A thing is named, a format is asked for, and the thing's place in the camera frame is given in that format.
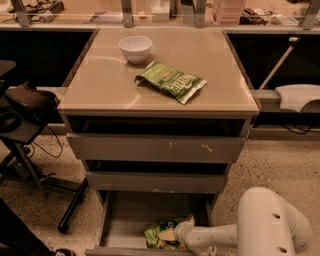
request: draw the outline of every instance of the snack bag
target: snack bag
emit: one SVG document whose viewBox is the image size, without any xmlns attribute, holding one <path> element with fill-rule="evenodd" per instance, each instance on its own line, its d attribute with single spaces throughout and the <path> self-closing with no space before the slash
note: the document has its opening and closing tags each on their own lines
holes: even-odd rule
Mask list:
<svg viewBox="0 0 320 256">
<path fill-rule="evenodd" d="M 159 63 L 151 62 L 141 74 L 137 75 L 135 81 L 147 80 L 155 88 L 164 93 L 171 94 L 182 104 L 186 104 L 191 96 L 203 86 L 207 81 Z"/>
<path fill-rule="evenodd" d="M 144 231 L 148 248 L 154 249 L 186 249 L 173 237 L 174 228 L 184 221 L 184 217 L 175 217 L 170 220 L 154 222 Z"/>
</svg>

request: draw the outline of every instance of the white bowl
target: white bowl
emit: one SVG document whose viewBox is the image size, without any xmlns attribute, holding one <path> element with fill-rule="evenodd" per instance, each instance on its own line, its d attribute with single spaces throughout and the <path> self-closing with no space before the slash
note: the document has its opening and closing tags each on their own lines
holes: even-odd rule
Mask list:
<svg viewBox="0 0 320 256">
<path fill-rule="evenodd" d="M 152 41 L 144 36 L 129 36 L 120 40 L 119 47 L 128 61 L 138 64 L 150 55 Z"/>
</svg>

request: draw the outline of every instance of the desk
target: desk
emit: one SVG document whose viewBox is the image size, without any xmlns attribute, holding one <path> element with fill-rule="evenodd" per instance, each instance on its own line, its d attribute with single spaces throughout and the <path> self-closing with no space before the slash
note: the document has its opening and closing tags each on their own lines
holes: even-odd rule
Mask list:
<svg viewBox="0 0 320 256">
<path fill-rule="evenodd" d="M 153 41 L 145 63 L 122 56 L 118 42 L 130 35 Z M 154 59 L 208 84 L 186 105 L 135 84 Z M 214 207 L 259 112 L 221 29 L 159 26 L 101 28 L 58 110 L 106 209 L 98 245 L 87 255 L 133 248 L 144 255 L 143 230 L 154 218 L 203 210 L 199 202 Z"/>
</svg>

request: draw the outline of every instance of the chair leg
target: chair leg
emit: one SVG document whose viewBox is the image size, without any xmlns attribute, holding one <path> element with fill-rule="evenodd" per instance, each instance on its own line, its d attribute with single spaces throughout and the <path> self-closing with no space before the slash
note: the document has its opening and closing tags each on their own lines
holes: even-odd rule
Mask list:
<svg viewBox="0 0 320 256">
<path fill-rule="evenodd" d="M 26 155 L 26 153 L 23 149 L 23 146 L 19 143 L 13 142 L 10 145 L 10 147 L 14 152 L 16 152 L 16 153 L 14 153 L 15 157 L 19 160 L 19 162 L 23 165 L 23 167 L 30 172 L 33 179 L 37 183 L 40 191 L 42 192 L 43 196 L 47 196 L 48 192 L 43 187 L 35 169 L 32 166 L 32 163 L 31 163 L 29 157 Z"/>
</svg>

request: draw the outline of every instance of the drawer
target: drawer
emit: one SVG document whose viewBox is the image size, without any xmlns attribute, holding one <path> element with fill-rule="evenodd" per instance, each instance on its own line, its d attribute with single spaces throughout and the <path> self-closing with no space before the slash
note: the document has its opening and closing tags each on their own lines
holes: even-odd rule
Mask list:
<svg viewBox="0 0 320 256">
<path fill-rule="evenodd" d="M 74 155 L 82 160 L 235 163 L 244 139 L 172 135 L 69 133 Z"/>
<path fill-rule="evenodd" d="M 222 193 L 224 164 L 87 161 L 86 178 L 96 190 Z"/>
<path fill-rule="evenodd" d="M 209 226 L 209 212 L 206 195 L 109 192 L 97 246 L 87 249 L 86 255 L 194 256 L 189 250 L 149 249 L 144 231 L 159 219 L 189 215 L 194 216 L 196 225 Z"/>
</svg>

